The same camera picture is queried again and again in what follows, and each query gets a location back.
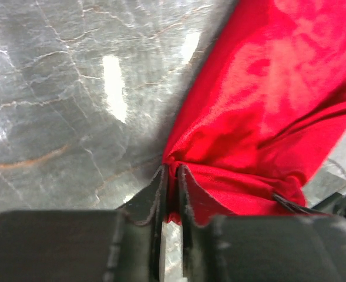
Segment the black plastic part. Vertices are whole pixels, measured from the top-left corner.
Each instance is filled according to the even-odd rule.
[[[306,215],[212,214],[203,226],[196,221],[200,205],[192,205],[189,186],[193,176],[187,170],[181,166],[177,176],[183,271],[190,282],[346,281],[346,219],[312,215],[313,211],[285,200],[283,206]]]
[[[318,216],[277,194],[275,200],[296,216],[236,216],[199,186],[187,166],[179,167],[177,178],[183,271],[190,282],[346,281],[344,218]],[[114,211],[0,214],[0,282],[163,281],[167,184],[162,166]]]
[[[120,210],[0,214],[0,282],[163,281],[166,188],[161,167]]]
[[[333,193],[328,198],[324,199],[316,206],[313,207],[313,210],[317,210],[323,213],[334,213],[335,206],[342,200],[342,195],[340,193]]]

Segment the red fabric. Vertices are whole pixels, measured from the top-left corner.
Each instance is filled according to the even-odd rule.
[[[346,1],[241,0],[164,151],[236,214],[280,214],[346,129]]]

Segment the gray surface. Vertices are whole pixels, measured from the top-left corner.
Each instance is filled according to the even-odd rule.
[[[112,209],[145,186],[231,2],[0,0],[0,211]],[[332,158],[346,170],[346,138]],[[346,179],[321,173],[325,193]]]

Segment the red cloth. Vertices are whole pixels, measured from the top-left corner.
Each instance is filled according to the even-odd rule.
[[[241,0],[167,142],[176,169],[236,214],[280,214],[346,129],[346,1]]]

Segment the floor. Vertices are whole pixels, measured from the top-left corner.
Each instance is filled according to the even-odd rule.
[[[0,211],[113,209],[145,186],[233,5],[0,0]],[[344,183],[346,135],[304,191],[314,204]]]

